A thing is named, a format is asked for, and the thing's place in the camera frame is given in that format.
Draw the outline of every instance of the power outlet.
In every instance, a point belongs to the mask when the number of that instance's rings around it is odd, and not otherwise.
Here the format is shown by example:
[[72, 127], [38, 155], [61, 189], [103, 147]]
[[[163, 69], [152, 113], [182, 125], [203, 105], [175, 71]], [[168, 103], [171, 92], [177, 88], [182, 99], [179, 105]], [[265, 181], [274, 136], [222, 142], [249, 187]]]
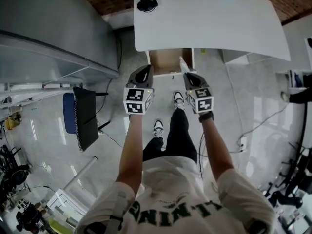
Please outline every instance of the power outlet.
[[243, 136], [239, 142], [239, 151], [244, 152], [247, 150], [247, 137]]

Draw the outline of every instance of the white desk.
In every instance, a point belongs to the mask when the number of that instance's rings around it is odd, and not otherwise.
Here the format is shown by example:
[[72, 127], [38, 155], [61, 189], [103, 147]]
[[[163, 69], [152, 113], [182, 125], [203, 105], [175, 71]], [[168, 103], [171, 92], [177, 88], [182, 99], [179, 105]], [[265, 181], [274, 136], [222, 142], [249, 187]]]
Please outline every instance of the white desk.
[[157, 0], [150, 13], [134, 0], [138, 51], [214, 48], [290, 60], [272, 3], [268, 0]]

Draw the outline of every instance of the polished floor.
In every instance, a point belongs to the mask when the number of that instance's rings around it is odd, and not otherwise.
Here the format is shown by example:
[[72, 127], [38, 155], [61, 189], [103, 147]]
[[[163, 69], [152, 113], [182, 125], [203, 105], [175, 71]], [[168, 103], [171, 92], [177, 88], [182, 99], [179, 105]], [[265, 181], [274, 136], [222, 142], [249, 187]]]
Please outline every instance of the polished floor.
[[[98, 113], [100, 124], [111, 120], [104, 131], [119, 145], [123, 145], [126, 132], [123, 108], [123, 87], [129, 75], [138, 67], [147, 64], [144, 52], [137, 52], [134, 47], [134, 33], [121, 35], [123, 57], [120, 79], [113, 80], [109, 87], [103, 109]], [[303, 107], [289, 104], [280, 114], [247, 136], [247, 150], [238, 152], [237, 141], [242, 133], [256, 127], [264, 119], [285, 107], [280, 99], [280, 91], [287, 88], [283, 76], [276, 76], [269, 65], [256, 63], [242, 67], [226, 67], [218, 50], [195, 49], [195, 68], [211, 86], [214, 95], [215, 123], [223, 136], [236, 168], [246, 174], [252, 183], [265, 189], [281, 169], [281, 161], [287, 160], [293, 153], [288, 144], [296, 143], [300, 137]], [[105, 92], [107, 81], [89, 86], [97, 92]], [[160, 118], [165, 125], [165, 139], [168, 135], [170, 117], [173, 112], [172, 94], [176, 90], [185, 91], [182, 76], [154, 78], [155, 97], [151, 108], [143, 120], [143, 145], [152, 138], [153, 122]], [[97, 97], [97, 108], [103, 98]], [[33, 165], [33, 172], [28, 177], [30, 187], [48, 185], [55, 191], [63, 188], [93, 156], [98, 161], [77, 182], [82, 190], [97, 196], [117, 177], [118, 164], [122, 148], [107, 135], [99, 139], [84, 153], [78, 148], [75, 135], [67, 134], [62, 111], [62, 95], [50, 97], [23, 107], [22, 123], [10, 131], [10, 145], [21, 147], [21, 163], [28, 160]], [[202, 135], [198, 116], [191, 108], [186, 108], [189, 119], [189, 132], [196, 148]], [[212, 180], [207, 159], [204, 179]], [[28, 195], [32, 200], [49, 199], [53, 192], [47, 188], [35, 188]]]

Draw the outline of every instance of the metal rod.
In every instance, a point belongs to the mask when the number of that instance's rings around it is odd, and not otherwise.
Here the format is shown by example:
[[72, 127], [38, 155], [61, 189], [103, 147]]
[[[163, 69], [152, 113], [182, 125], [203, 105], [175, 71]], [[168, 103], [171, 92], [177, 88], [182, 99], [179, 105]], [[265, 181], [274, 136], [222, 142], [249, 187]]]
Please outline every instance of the metal rod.
[[77, 182], [78, 179], [80, 179], [82, 177], [82, 175], [85, 174], [85, 172], [97, 161], [97, 157], [93, 157], [88, 164], [85, 165], [84, 168], [81, 169], [81, 171], [79, 173], [77, 173], [76, 176], [74, 176], [72, 178], [71, 181], [69, 181], [69, 183], [64, 187], [64, 191], [68, 192], [72, 186]]
[[106, 127], [109, 123], [111, 123], [111, 121], [108, 121], [108, 122], [104, 123], [103, 125], [99, 126], [99, 127], [97, 128], [97, 130], [98, 130], [98, 131], [101, 130], [102, 128]]

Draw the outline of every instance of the wrist strap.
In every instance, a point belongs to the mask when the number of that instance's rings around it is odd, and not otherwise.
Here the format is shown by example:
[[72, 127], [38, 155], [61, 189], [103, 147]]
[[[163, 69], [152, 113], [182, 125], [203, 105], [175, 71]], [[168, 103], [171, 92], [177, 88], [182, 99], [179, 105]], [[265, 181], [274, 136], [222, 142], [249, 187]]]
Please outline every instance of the wrist strap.
[[214, 119], [214, 114], [213, 114], [212, 111], [209, 111], [209, 112], [205, 113], [204, 115], [201, 115], [198, 119], [199, 119], [199, 122], [202, 123], [203, 121], [208, 120], [210, 118], [215, 120]]

